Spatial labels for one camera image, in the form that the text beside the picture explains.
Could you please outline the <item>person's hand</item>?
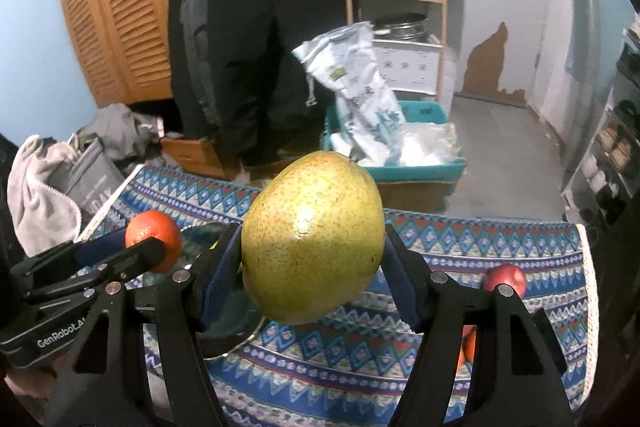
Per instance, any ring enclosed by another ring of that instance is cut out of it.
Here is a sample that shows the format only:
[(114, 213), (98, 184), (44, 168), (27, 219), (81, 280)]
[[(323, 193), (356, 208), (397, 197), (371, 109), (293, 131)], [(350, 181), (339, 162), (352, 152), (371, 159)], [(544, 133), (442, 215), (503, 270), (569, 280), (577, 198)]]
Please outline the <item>person's hand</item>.
[(30, 369), (17, 369), (12, 365), (6, 368), (4, 381), (39, 425), (43, 423), (44, 411), (52, 395), (59, 371), (60, 365), (58, 363), (31, 367)]

